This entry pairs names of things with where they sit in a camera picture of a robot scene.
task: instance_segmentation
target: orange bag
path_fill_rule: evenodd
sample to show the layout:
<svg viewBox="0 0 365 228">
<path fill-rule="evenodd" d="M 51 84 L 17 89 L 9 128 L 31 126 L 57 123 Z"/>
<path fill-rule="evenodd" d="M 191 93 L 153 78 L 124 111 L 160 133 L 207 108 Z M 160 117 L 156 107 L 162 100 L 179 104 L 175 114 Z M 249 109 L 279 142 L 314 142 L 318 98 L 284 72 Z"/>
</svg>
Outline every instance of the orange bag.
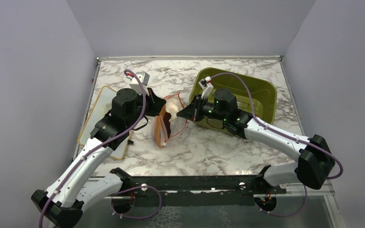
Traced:
<svg viewBox="0 0 365 228">
<path fill-rule="evenodd" d="M 177 112 L 184 108 L 180 93 L 166 96 L 164 99 L 167 103 L 153 122 L 152 138 L 158 147 L 164 147 L 167 141 L 180 134 L 187 125 L 186 119 L 176 116 Z"/>
</svg>

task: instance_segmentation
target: white cutting board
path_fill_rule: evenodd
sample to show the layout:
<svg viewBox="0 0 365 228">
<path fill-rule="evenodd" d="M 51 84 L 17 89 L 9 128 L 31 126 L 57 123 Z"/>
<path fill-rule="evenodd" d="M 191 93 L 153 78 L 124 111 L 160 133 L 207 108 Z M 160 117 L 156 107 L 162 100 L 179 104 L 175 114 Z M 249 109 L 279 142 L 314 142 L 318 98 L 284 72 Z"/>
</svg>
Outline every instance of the white cutting board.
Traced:
<svg viewBox="0 0 365 228">
<path fill-rule="evenodd" d="M 92 107 L 92 111 L 87 117 L 85 126 L 83 127 L 83 130 L 80 133 L 79 138 L 77 139 L 77 143 L 79 145 L 84 146 L 86 144 L 88 138 L 90 137 L 90 133 L 94 129 L 95 124 L 99 120 L 101 120 L 108 111 L 110 111 L 111 101 L 116 95 L 117 92 L 108 86 L 103 86 L 101 88 L 100 93 L 98 94 L 97 99 Z M 119 160 L 124 157 L 126 147 L 128 145 L 125 143 L 125 145 L 121 144 L 120 146 L 124 146 L 125 150 L 115 150 L 111 154 L 112 158 Z"/>
</svg>

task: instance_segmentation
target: black mounting bar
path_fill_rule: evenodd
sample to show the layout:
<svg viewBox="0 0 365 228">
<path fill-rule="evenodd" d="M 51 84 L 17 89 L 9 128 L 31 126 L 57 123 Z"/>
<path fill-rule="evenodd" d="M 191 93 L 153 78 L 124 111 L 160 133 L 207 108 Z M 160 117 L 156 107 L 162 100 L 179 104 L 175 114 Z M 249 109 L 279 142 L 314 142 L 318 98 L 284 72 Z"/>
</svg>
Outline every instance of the black mounting bar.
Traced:
<svg viewBox="0 0 365 228">
<path fill-rule="evenodd" d="M 254 195 L 285 194 L 280 187 L 260 188 L 256 184 L 257 175 L 229 175 L 229 176 L 130 176 L 120 168 L 111 170 L 123 180 L 121 190 L 143 184 L 152 186 L 160 191 L 162 206 L 215 206 L 241 205 L 254 206 Z M 157 207 L 159 199 L 157 193 L 151 189 L 134 190 L 134 207 Z"/>
</svg>

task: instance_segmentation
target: black bracket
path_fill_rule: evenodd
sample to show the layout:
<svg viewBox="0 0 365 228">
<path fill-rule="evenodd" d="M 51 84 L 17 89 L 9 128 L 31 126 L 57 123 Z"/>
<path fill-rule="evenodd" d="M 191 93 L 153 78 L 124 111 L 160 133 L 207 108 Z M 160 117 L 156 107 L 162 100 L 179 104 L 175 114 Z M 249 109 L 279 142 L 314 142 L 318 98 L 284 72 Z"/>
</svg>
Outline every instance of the black bracket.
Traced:
<svg viewBox="0 0 365 228">
<path fill-rule="evenodd" d="M 48 200 L 47 192 L 36 190 L 31 196 L 31 200 L 41 212 Z M 51 201 L 45 212 L 45 216 L 59 228 L 72 228 L 82 217 L 83 204 L 83 201 L 76 200 L 72 207 L 63 208 L 60 203 Z"/>
<path fill-rule="evenodd" d="M 120 168 L 113 169 L 112 173 L 123 179 L 121 190 L 146 184 L 158 189 L 162 196 L 163 206 L 215 206 L 241 205 L 254 206 L 255 194 L 285 194 L 286 190 L 280 187 L 261 189 L 255 188 L 257 175 L 230 175 L 230 176 L 129 176 Z M 135 207 L 157 207 L 158 195 L 151 189 L 134 190 Z"/>
<path fill-rule="evenodd" d="M 331 153 L 325 139 L 314 135 L 310 143 Z M 298 167 L 295 169 L 300 182 L 312 189 L 320 189 L 335 165 L 335 160 L 314 147 L 307 146 L 300 151 Z"/>
</svg>

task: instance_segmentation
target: purple tube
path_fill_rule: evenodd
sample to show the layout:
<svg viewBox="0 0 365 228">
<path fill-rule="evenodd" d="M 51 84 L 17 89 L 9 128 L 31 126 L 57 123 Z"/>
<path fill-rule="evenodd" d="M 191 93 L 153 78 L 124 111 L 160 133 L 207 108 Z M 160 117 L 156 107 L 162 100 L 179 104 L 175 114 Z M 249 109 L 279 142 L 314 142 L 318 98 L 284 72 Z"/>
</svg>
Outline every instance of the purple tube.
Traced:
<svg viewBox="0 0 365 228">
<path fill-rule="evenodd" d="M 156 215 L 157 213 L 159 213 L 160 209 L 162 208 L 162 196 L 160 195 L 160 192 L 152 186 L 137 186 L 137 187 L 133 187 L 133 188 L 130 188 L 130 189 L 126 189 L 124 191 L 119 191 L 116 194 L 122 194 L 122 193 L 126 193 L 126 192 L 129 192 L 129 191 L 133 191 L 135 189 L 141 189 L 141 188 L 149 188 L 149 189 L 153 189 L 153 190 L 156 191 L 157 195 L 159 196 L 159 206 L 157 207 L 156 211 L 154 211 L 151 215 L 142 216 L 142 217 L 134 217 L 134 216 L 124 215 L 124 214 L 121 215 L 121 214 L 118 214 L 114 210 L 113 205 L 111 204 L 111 209 L 113 210 L 114 214 L 118 215 L 118 216 L 121 216 L 121 217 L 124 217 L 124 218 L 129 218 L 129 219 L 148 219 L 148 218 Z"/>
</svg>

